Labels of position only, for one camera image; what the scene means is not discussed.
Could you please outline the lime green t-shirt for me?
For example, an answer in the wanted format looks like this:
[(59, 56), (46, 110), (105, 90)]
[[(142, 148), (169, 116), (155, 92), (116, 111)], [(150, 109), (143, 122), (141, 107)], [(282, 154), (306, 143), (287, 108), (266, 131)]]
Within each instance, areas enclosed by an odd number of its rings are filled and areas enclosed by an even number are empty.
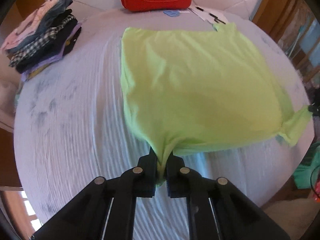
[(121, 39), (126, 124), (157, 156), (239, 148), (282, 137), (295, 146), (310, 122), (259, 49), (234, 23), (212, 31), (129, 27)]

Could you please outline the stack of folded clothes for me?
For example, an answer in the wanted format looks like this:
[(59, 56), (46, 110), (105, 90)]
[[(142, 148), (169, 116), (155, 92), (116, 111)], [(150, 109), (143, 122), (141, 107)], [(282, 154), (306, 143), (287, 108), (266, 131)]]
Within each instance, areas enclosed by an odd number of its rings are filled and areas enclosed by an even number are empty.
[(69, 6), (73, 0), (47, 0), (15, 28), (1, 45), (9, 67), (27, 81), (69, 54), (81, 33), (81, 23)]

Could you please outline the teal green cloth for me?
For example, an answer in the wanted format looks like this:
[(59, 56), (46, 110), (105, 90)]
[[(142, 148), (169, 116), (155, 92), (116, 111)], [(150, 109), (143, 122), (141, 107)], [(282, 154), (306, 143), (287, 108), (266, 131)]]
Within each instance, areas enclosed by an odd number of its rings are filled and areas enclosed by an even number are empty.
[(319, 141), (310, 145), (306, 155), (293, 173), (297, 189), (311, 188), (312, 171), (319, 165)]

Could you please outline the light blue bed sheet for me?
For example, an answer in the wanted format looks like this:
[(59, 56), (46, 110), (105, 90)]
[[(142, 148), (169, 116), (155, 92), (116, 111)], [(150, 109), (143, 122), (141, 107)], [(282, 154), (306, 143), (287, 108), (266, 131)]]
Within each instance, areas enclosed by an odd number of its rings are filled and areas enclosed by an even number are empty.
[[(127, 27), (212, 29), (191, 12), (169, 17), (161, 11), (105, 11), (83, 22), (68, 55), (24, 84), (15, 116), (15, 160), (22, 187), (42, 223), (95, 177), (118, 177), (149, 151), (148, 144), (128, 131), (123, 115), (120, 48)], [(261, 206), (287, 182), (313, 138), (309, 123), (294, 147), (274, 138), (188, 155), (184, 162), (206, 178), (226, 177)]]

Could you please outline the white paper sheet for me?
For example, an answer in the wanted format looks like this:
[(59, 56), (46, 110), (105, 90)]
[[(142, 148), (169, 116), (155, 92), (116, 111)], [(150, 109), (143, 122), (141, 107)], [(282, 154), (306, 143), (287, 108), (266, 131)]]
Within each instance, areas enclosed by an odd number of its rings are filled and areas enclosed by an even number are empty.
[(223, 14), (222, 11), (200, 7), (198, 5), (191, 5), (189, 10), (192, 11), (195, 15), (199, 16), (203, 21), (207, 21), (210, 24), (227, 24), (228, 20)]

